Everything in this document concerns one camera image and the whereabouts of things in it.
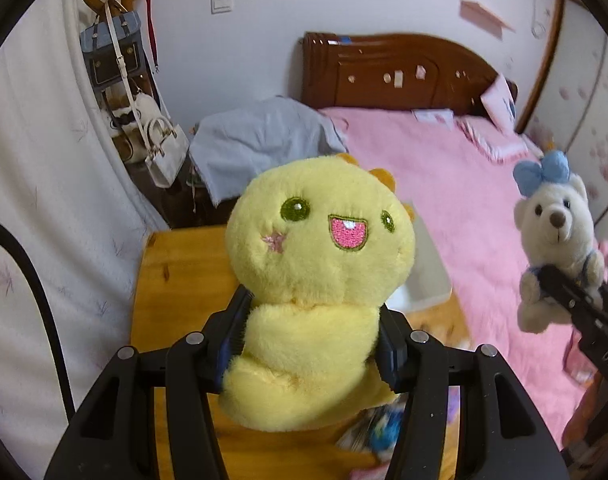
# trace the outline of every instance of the wooden door frame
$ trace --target wooden door frame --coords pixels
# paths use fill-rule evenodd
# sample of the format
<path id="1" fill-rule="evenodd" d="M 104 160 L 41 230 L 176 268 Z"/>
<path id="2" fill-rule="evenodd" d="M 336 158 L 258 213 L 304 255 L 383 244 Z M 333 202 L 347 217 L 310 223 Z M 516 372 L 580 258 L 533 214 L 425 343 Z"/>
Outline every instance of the wooden door frame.
<path id="1" fill-rule="evenodd" d="M 581 0 L 571 1 L 585 7 Z M 529 124 L 530 118 L 533 115 L 533 111 L 535 111 L 535 106 L 542 96 L 546 79 L 548 79 L 548 74 L 550 73 L 550 67 L 553 65 L 555 53 L 558 49 L 559 33 L 562 30 L 562 22 L 564 20 L 565 3 L 566 0 L 555 0 L 555 9 L 553 11 L 553 19 L 551 20 L 551 30 L 550 34 L 548 35 L 546 49 L 544 50 L 542 65 L 540 66 L 537 79 L 535 79 L 535 85 L 533 85 L 533 89 L 530 91 L 529 99 L 524 106 L 520 119 L 517 121 L 515 132 L 518 134 L 524 133 L 524 130 L 526 129 L 526 126 Z"/>

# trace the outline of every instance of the plush toy body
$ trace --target plush toy body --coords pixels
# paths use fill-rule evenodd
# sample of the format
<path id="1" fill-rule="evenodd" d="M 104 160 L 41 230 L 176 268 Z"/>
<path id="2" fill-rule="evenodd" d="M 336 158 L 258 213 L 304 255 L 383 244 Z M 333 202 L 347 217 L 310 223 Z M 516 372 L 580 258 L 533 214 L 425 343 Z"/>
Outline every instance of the plush toy body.
<path id="1" fill-rule="evenodd" d="M 593 219 L 582 179 L 571 174 L 561 152 L 549 152 L 542 164 L 521 162 L 513 172 L 525 197 L 514 209 L 522 247 L 530 267 L 520 280 L 518 325 L 524 332 L 544 332 L 550 323 L 568 324 L 570 314 L 544 297 L 537 272 L 553 264 L 589 293 L 604 278 L 604 257 L 593 249 Z"/>
<path id="2" fill-rule="evenodd" d="M 370 358 L 379 308 L 415 257 L 391 189 L 384 170 L 331 156 L 267 171 L 239 199 L 226 246 L 255 304 L 220 404 L 240 424 L 321 427 L 394 398 Z"/>

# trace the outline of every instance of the embroidered green eye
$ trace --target embroidered green eye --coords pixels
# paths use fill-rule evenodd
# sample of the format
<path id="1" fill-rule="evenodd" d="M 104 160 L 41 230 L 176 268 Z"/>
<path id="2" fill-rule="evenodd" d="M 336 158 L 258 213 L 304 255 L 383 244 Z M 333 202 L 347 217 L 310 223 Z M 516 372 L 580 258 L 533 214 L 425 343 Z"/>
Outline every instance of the embroidered green eye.
<path id="1" fill-rule="evenodd" d="M 382 223 L 384 227 L 388 229 L 390 232 L 395 231 L 395 223 L 393 222 L 393 217 L 389 215 L 388 211 L 382 211 Z"/>
<path id="2" fill-rule="evenodd" d="M 281 205 L 280 214 L 284 220 L 299 222 L 300 220 L 308 218 L 308 215 L 310 215 L 310 206 L 303 198 L 294 196 Z"/>

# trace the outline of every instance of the black cable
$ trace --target black cable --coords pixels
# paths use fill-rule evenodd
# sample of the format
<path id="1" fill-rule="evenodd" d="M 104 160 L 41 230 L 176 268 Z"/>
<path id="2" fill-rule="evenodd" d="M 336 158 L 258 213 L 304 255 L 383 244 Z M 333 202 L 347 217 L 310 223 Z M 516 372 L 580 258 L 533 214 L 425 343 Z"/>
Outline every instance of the black cable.
<path id="1" fill-rule="evenodd" d="M 41 285 L 37 271 L 35 270 L 35 267 L 33 267 L 26 251 L 17 241 L 17 238 L 10 234 L 8 229 L 1 224 L 0 246 L 10 254 L 13 260 L 15 260 L 15 263 L 20 268 L 24 278 L 26 278 L 28 286 L 35 298 L 35 302 L 37 303 L 37 308 L 39 309 L 41 320 L 44 323 L 44 329 L 46 330 L 46 336 L 48 337 L 50 351 L 52 352 L 53 360 L 55 361 L 55 369 L 57 372 L 57 379 L 59 380 L 59 389 L 62 393 L 62 400 L 64 401 L 66 416 L 68 417 L 68 422 L 70 422 L 74 415 L 74 403 L 72 402 L 70 382 L 68 380 L 68 373 L 66 372 L 64 353 L 62 352 L 62 346 L 57 334 L 55 320 L 53 319 L 53 313 L 50 310 L 44 287 Z"/>

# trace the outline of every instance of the blue bow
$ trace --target blue bow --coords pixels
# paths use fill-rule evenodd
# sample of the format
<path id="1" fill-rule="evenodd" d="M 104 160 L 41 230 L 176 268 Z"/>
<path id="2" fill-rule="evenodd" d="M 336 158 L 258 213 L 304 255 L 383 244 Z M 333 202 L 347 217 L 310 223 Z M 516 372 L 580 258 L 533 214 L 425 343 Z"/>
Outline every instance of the blue bow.
<path id="1" fill-rule="evenodd" d="M 567 184 L 570 177 L 568 160 L 564 153 L 558 150 L 546 153 L 541 164 L 523 160 L 513 168 L 513 178 L 517 182 L 517 187 L 522 196 L 527 198 L 532 196 L 544 182 Z"/>

